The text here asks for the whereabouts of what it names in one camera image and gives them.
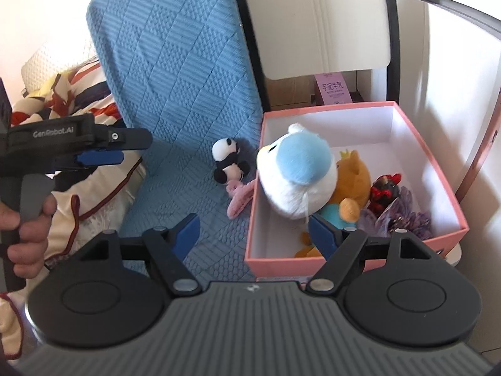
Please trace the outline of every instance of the white logo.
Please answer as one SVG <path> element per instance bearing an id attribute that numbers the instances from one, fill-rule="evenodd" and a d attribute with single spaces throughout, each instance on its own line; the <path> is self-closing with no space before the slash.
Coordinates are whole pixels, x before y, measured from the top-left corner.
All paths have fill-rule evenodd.
<path id="1" fill-rule="evenodd" d="M 258 286 L 257 284 L 252 284 L 251 286 L 247 287 L 247 291 L 250 291 L 251 293 L 255 293 L 257 290 L 259 290 L 261 287 Z"/>
<path id="2" fill-rule="evenodd" d="M 67 127 L 67 128 L 62 128 L 62 129 L 54 129 L 54 130 L 45 130 L 45 131 L 34 131 L 33 132 L 33 138 L 39 138 L 39 137 L 50 137 L 50 136 L 59 136 L 61 134 L 69 134 L 73 133 L 73 127 Z"/>

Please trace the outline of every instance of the orange plush toy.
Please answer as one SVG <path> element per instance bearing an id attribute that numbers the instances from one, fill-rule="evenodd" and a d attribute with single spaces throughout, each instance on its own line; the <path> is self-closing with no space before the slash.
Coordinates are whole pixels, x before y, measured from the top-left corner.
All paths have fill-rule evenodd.
<path id="1" fill-rule="evenodd" d="M 358 151 L 342 151 L 337 162 L 338 180 L 336 188 L 319 214 L 339 228 L 354 227 L 362 209 L 369 201 L 371 177 Z M 318 257 L 320 252 L 311 243 L 308 233 L 301 234 L 306 247 L 296 253 L 296 257 Z"/>

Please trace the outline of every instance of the pink box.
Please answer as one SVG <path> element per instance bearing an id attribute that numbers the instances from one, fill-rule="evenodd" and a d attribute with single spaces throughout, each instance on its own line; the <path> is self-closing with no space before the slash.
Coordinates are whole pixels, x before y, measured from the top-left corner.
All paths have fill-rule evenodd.
<path id="1" fill-rule="evenodd" d="M 327 140 L 334 156 L 358 150 L 374 180 L 383 174 L 402 174 L 411 189 L 414 210 L 431 212 L 434 238 L 426 244 L 445 256 L 468 232 L 468 224 L 449 183 L 417 129 L 395 102 L 303 107 L 265 113 L 261 146 L 269 145 L 292 123 L 301 123 Z M 304 280 L 325 262 L 323 258 L 294 258 L 302 248 L 304 221 L 291 221 L 270 207 L 260 184 L 250 215 L 245 261 L 258 278 Z M 370 261 L 366 269 L 384 261 Z"/>
<path id="2" fill-rule="evenodd" d="M 317 105 L 352 103 L 350 92 L 341 72 L 315 75 Z"/>

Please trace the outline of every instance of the hand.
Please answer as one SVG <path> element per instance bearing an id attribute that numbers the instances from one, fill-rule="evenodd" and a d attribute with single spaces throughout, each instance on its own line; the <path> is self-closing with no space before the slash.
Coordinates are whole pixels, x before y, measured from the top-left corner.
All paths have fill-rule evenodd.
<path id="1" fill-rule="evenodd" d="M 14 263 L 14 273 L 18 277 L 34 278 L 44 266 L 44 253 L 47 250 L 52 215 L 56 213 L 56 198 L 51 194 L 44 202 L 40 216 L 19 227 L 19 213 L 12 211 L 0 202 L 0 230 L 10 231 L 19 227 L 21 243 L 9 246 L 8 258 Z"/>

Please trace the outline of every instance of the blue plush head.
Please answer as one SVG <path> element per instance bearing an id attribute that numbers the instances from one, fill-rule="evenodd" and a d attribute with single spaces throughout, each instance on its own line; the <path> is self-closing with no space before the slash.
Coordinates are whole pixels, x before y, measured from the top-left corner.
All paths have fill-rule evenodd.
<path id="1" fill-rule="evenodd" d="M 280 143 L 276 164 L 282 176 L 299 185 L 312 185 L 322 179 L 331 167 L 329 145 L 308 131 L 290 134 Z"/>

